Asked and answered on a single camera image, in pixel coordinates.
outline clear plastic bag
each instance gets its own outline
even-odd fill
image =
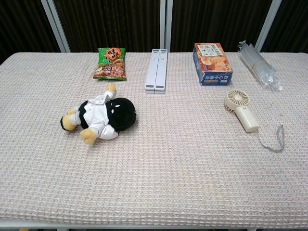
[[[240,57],[257,77],[263,89],[282,90],[281,81],[277,71],[270,66],[252,44],[247,45],[246,41],[240,42]]]

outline penguin plush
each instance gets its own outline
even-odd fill
[[[111,140],[131,127],[136,121],[133,103],[126,98],[116,98],[116,86],[111,83],[103,95],[87,100],[70,109],[61,118],[64,130],[73,130],[77,125],[84,129],[81,138],[87,144],[97,138]]]

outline gray strap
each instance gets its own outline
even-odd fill
[[[275,153],[279,153],[279,152],[282,152],[284,150],[284,128],[283,128],[283,125],[281,124],[278,129],[277,129],[277,140],[280,144],[280,149],[276,150],[276,149],[273,149],[269,146],[267,146],[266,144],[262,143],[261,140],[260,140],[260,135],[259,135],[259,141],[260,141],[260,144],[262,144],[263,147],[265,147],[266,149],[269,149],[270,151],[273,151]]]

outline green snack bag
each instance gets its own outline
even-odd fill
[[[99,61],[95,79],[126,80],[124,68],[125,48],[99,48]]]

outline beige handheld fan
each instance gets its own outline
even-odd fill
[[[225,108],[235,112],[246,132],[254,132],[260,128],[260,124],[250,111],[248,104],[250,98],[242,90],[230,90],[225,98]]]

